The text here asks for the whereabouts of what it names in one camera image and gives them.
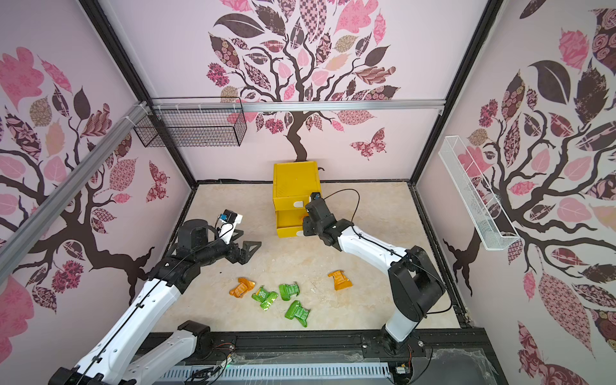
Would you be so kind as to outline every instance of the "black wire basket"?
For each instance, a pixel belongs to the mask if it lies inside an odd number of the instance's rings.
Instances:
[[[195,104],[177,104],[154,108],[155,116],[146,116],[135,125],[135,132],[144,147],[164,147],[152,124],[162,121],[169,137],[178,147],[239,146],[246,134],[246,118],[241,101],[236,97],[220,98],[233,102],[229,108],[195,108]]]

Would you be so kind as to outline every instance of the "beige tile floor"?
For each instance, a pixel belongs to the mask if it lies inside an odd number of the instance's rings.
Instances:
[[[361,194],[354,223],[362,230],[396,246],[424,248],[434,258],[419,220],[413,198],[404,182],[323,183],[323,194],[355,188]],[[341,192],[327,200],[337,219],[351,219],[357,195]],[[297,320],[284,315],[291,301],[279,297],[263,311],[250,298],[261,285],[278,292],[281,283],[299,284],[297,297],[310,309],[310,330],[380,329],[393,314],[395,305],[389,279],[359,257],[326,247],[318,237],[278,238],[271,184],[202,185],[187,219],[202,218],[214,224],[218,214],[230,209],[244,215],[238,226],[245,234],[238,241],[262,241],[263,245],[245,265],[221,259],[201,268],[184,295],[163,315],[154,331],[172,331],[186,320],[209,325],[213,331],[304,330]],[[335,291],[327,275],[344,270],[353,287]],[[254,290],[235,298],[229,295],[238,277],[256,282]],[[449,306],[447,295],[432,310]],[[419,328],[458,328],[449,310],[424,319]]]

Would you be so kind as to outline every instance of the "pink wall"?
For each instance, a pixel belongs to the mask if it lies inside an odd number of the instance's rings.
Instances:
[[[270,102],[368,100],[374,95],[443,99],[485,0],[102,4],[153,95],[239,95],[246,102]],[[302,4],[314,7],[315,13]],[[234,22],[237,17],[251,24]],[[153,34],[152,20],[164,20],[165,27]],[[276,46],[284,46],[285,35],[291,39],[286,53]],[[322,111],[323,116],[315,118],[313,113],[296,112],[286,126],[284,112],[252,113],[246,116],[248,132],[241,147],[181,150],[197,179],[272,180],[274,163],[306,159],[325,169],[322,179],[409,178],[437,112],[370,114],[353,111],[345,117]],[[322,123],[322,130],[309,130],[314,119]],[[280,128],[268,130],[268,121]],[[376,153],[370,141],[381,128],[387,147]],[[355,146],[368,148],[364,154],[375,155],[368,161],[351,147],[356,142],[366,143]]]
[[[511,384],[614,382],[616,10],[606,4],[511,1],[445,129],[478,156],[520,242],[481,246],[436,153],[419,182]]]
[[[3,5],[0,35],[6,240],[136,100],[76,1]],[[166,150],[132,135],[118,146],[0,284],[3,381],[47,383],[96,344],[160,258],[187,194]]]

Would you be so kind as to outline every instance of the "yellow drawer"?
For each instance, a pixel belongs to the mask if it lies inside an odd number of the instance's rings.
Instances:
[[[274,165],[272,199],[276,211],[305,207],[310,194],[321,192],[317,162],[278,163]]]
[[[308,216],[306,209],[276,211],[276,231],[280,238],[302,235],[302,222]]]

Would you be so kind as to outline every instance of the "wire basket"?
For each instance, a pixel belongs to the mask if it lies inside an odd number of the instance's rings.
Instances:
[[[464,154],[472,160],[468,167],[464,167],[458,158],[459,155]],[[458,189],[460,197],[462,197],[462,201],[475,224],[484,248],[490,251],[504,250],[520,239],[520,235],[500,204],[497,195],[494,194],[490,182],[480,171],[475,159],[466,149],[462,138],[459,136],[446,136],[440,148],[439,156],[452,177],[453,184]],[[469,174],[481,178],[480,183],[488,191],[484,197],[479,195]],[[507,229],[499,229],[492,215],[490,215],[490,211],[494,210],[496,205],[500,209],[499,212],[503,213],[507,219]]]
[[[190,105],[158,105],[156,116],[146,116],[135,126],[144,147],[164,147],[152,124],[159,119],[178,147],[239,146],[246,134],[246,118],[240,101],[229,99],[229,108],[195,108]]]

